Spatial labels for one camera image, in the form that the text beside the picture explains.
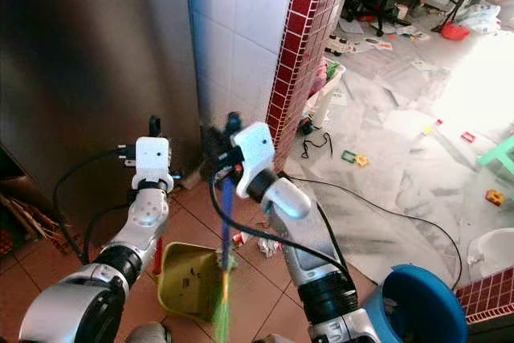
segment green stool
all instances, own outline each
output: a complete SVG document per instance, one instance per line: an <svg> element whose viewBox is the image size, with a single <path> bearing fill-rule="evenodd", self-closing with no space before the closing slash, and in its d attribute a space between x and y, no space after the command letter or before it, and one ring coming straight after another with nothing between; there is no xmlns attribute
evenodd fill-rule
<svg viewBox="0 0 514 343"><path fill-rule="evenodd" d="M489 162L496 159L514 175L514 161L508 156L509 151L514 151L514 136L507 138L493 150L479 157L477 161L481 165L487 165Z"/></svg>

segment broom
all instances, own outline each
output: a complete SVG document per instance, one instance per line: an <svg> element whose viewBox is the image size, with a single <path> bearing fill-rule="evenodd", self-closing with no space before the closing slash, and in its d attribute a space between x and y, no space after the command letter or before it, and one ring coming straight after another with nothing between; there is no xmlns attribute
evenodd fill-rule
<svg viewBox="0 0 514 343"><path fill-rule="evenodd" d="M232 196L234 187L229 178L222 184L222 205L227 217L232 215ZM217 343L227 343L230 328L230 305L228 292L230 287L230 228L222 223L222 286L216 310L214 312L214 328Z"/></svg>

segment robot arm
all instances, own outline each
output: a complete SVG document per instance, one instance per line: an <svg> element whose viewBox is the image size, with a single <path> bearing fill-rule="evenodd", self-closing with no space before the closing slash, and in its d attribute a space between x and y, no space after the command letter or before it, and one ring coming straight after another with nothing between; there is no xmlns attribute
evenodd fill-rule
<svg viewBox="0 0 514 343"><path fill-rule="evenodd" d="M280 235L339 260L316 202L286 178L273 171L275 150L269 128L255 123L230 136L233 149L223 160L240 162L236 193L260 203L271 226ZM339 343L360 338L379 341L364 309L357 309L357 291L348 272L340 272L324 260L284 246L293 283L304 303L309 334L316 343Z"/></svg>
<svg viewBox="0 0 514 343"><path fill-rule="evenodd" d="M126 224L98 258L44 290L25 315L20 341L113 341L124 303L148 266L168 218L169 142L136 142L135 201Z"/></svg>

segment floor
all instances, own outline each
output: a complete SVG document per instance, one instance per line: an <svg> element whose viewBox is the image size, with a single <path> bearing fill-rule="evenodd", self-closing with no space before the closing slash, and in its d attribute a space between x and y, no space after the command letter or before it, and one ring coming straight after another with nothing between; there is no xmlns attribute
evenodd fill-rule
<svg viewBox="0 0 514 343"><path fill-rule="evenodd" d="M338 92L344 96L328 109L323 130L309 139L329 147L309 146L302 158L298 137L286 171L335 183L354 190L394 211L441 225L457 242L463 257L459 285L469 283L467 246L487 231L514 227L514 202L501 208L487 202L488 189L514 195L514 176L498 165L481 167L477 157L514 133L512 57L514 34L472 35L463 42L431 33L439 15L414 14L413 24L430 36L411 41L403 36L382 40L392 51L371 49L330 60L346 66ZM374 29L361 23L364 34L335 35L363 43L376 38ZM430 70L411 64L422 60ZM442 125L436 125L442 119ZM469 144L460 135L476 136ZM345 149L363 153L369 165L359 168L341 160ZM458 275L455 249L437 229L417 221L395 218L370 208L339 190L310 184L327 211L346 258L370 279L381 282L389 267L414 263L452 285Z"/></svg>
<svg viewBox="0 0 514 343"><path fill-rule="evenodd" d="M242 223L254 225L263 219L259 206L250 200L235 203L235 216ZM168 230L163 238L165 245L179 241L218 247L220 234L221 223L210 204L206 183L173 195ZM239 266L230 288L230 341L251 342L278 333L297 343L310 342L308 324L282 252L266 259L256 243L256 239L251 239L236 251ZM15 341L32 300L79 265L75 256L61 255L45 240L30 243L2 258L0 336ZM375 286L355 268L349 268L362 301ZM151 269L150 266L141 275L130 293L116 341L123 341L134 327L149 321L161 321L168 326L177 343L212 341L210 325L165 314L157 302Z"/></svg>

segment red tile column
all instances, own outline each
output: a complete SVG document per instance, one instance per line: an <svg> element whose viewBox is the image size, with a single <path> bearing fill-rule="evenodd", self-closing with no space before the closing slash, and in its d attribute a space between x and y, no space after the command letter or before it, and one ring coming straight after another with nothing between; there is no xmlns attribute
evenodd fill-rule
<svg viewBox="0 0 514 343"><path fill-rule="evenodd" d="M341 0L290 0L266 122L280 171L292 147L313 77L333 31Z"/></svg>
<svg viewBox="0 0 514 343"><path fill-rule="evenodd" d="M457 290L469 325L514 314L514 267Z"/></svg>

